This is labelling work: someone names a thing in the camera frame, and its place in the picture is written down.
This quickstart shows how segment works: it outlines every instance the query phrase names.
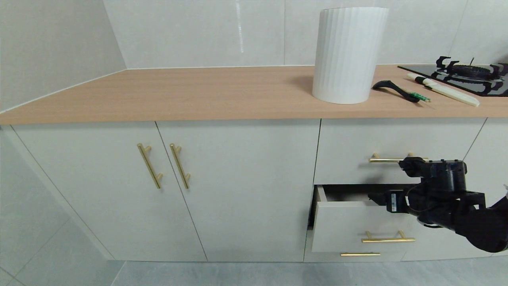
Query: white label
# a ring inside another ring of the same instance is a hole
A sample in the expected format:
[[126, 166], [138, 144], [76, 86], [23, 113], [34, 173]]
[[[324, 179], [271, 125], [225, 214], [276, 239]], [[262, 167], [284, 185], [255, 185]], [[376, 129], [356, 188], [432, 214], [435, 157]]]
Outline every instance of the white label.
[[392, 194], [392, 212], [397, 211], [397, 194]]

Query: gas stove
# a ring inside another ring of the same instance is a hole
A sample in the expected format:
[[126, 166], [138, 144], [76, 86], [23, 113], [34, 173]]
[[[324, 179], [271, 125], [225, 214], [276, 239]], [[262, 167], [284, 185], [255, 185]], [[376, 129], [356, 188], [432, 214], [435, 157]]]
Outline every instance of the gas stove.
[[508, 64], [497, 65], [458, 65], [459, 61], [444, 60], [449, 56], [440, 56], [436, 65], [404, 65], [401, 69], [436, 79], [479, 96], [508, 97]]

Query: open drawer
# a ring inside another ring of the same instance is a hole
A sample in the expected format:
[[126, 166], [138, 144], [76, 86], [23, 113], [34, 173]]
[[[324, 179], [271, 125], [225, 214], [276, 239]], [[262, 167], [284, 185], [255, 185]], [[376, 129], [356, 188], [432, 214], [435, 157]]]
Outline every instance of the open drawer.
[[370, 192], [403, 185], [318, 185], [315, 188], [312, 252], [400, 253], [415, 245], [418, 226], [409, 214], [392, 214], [369, 200]]

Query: wooden countertop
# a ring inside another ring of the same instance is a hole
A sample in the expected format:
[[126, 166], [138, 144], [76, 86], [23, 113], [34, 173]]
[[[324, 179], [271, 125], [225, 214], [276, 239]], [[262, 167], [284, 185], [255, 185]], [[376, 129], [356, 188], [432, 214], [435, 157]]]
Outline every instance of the wooden countertop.
[[371, 91], [353, 105], [312, 96], [313, 66], [125, 70], [43, 97], [0, 114], [0, 124], [296, 119], [508, 117], [508, 98], [477, 97], [472, 107], [405, 79], [395, 65], [379, 65], [374, 82], [389, 79], [431, 98], [411, 103]]

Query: black kitchen tool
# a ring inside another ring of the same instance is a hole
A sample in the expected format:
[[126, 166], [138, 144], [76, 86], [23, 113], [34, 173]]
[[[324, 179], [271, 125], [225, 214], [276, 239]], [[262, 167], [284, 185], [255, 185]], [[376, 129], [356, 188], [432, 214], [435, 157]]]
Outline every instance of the black kitchen tool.
[[381, 80], [381, 81], [378, 81], [372, 87], [373, 90], [379, 90], [381, 88], [393, 89], [396, 92], [398, 92], [402, 97], [404, 97], [407, 101], [410, 101], [410, 102], [419, 102], [420, 99], [422, 99], [424, 101], [428, 100], [428, 98], [426, 98], [426, 97], [424, 97], [422, 95], [419, 95], [419, 94], [416, 94], [416, 93], [410, 93], [410, 92], [407, 92], [407, 91], [401, 89], [396, 84], [394, 84], [391, 80]]

